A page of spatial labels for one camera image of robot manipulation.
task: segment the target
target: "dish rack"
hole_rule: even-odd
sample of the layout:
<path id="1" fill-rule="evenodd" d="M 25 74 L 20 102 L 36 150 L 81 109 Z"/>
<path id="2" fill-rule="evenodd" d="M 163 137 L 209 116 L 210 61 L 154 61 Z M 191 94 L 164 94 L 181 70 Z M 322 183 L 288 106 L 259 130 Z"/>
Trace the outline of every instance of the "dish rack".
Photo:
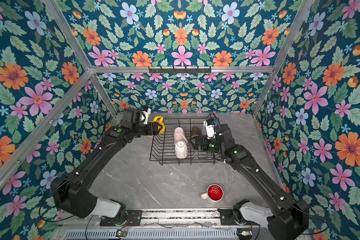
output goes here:
<path id="1" fill-rule="evenodd" d="M 205 117 L 192 118 L 164 118 L 165 132 L 161 135 L 153 136 L 152 147 L 149 156 L 149 161 L 159 162 L 161 165 L 169 163 L 213 163 L 221 159 L 218 154 L 202 152 L 192 147 L 189 142 L 191 129 L 196 126 L 202 132 L 203 122 Z M 173 133 L 176 127 L 181 127 L 185 132 L 185 137 L 188 140 L 187 150 L 188 155 L 184 159 L 178 159 L 175 155 L 175 140 Z"/>

